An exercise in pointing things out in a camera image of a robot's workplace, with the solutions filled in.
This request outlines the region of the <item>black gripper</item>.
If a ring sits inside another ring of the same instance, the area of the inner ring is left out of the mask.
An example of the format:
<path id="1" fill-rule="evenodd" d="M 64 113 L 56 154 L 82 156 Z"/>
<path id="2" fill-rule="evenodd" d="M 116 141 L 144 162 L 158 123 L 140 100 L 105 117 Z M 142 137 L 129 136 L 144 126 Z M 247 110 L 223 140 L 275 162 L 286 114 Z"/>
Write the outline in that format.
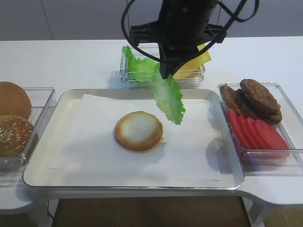
<path id="1" fill-rule="evenodd" d="M 216 0 L 164 0 L 156 21 L 132 26 L 130 43 L 157 43 L 160 59 L 172 61 L 160 63 L 163 79 L 174 76 L 178 70 L 198 70 L 200 66 L 186 66 L 189 61 L 181 61 L 199 52 L 198 46 L 214 40 L 222 43 L 222 26 L 209 24 L 218 1 Z"/>

